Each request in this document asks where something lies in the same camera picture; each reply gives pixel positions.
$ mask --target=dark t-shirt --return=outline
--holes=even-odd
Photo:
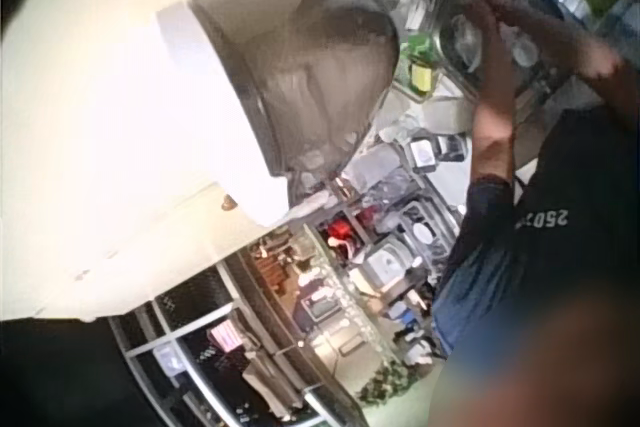
[[[498,177],[469,187],[467,215],[433,304],[443,350],[449,354],[490,317],[473,340],[477,355],[496,356],[537,305],[587,282],[634,288],[637,235],[637,134],[602,108],[565,112],[517,205],[511,185]]]

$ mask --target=white wall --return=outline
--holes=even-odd
[[[223,213],[208,128],[153,14],[179,0],[26,0],[2,45],[2,310],[123,313],[259,236]]]

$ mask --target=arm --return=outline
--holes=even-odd
[[[520,27],[560,67],[575,72],[631,129],[637,129],[640,93],[633,67],[607,43],[511,0],[487,0],[501,20]]]
[[[482,0],[467,0],[465,15],[482,33],[482,71],[471,134],[471,182],[495,175],[513,180],[515,81],[511,54],[500,38],[498,22]]]

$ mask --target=yellow label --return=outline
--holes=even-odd
[[[431,69],[413,64],[411,66],[411,83],[421,92],[430,92]]]

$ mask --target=person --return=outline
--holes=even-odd
[[[483,83],[467,213],[433,315],[449,356],[441,378],[465,388],[457,408],[434,397],[429,425],[614,425],[637,405],[640,379],[637,72],[604,41],[516,0],[463,3],[482,33]],[[603,100],[563,112],[516,205],[515,74],[500,22]]]

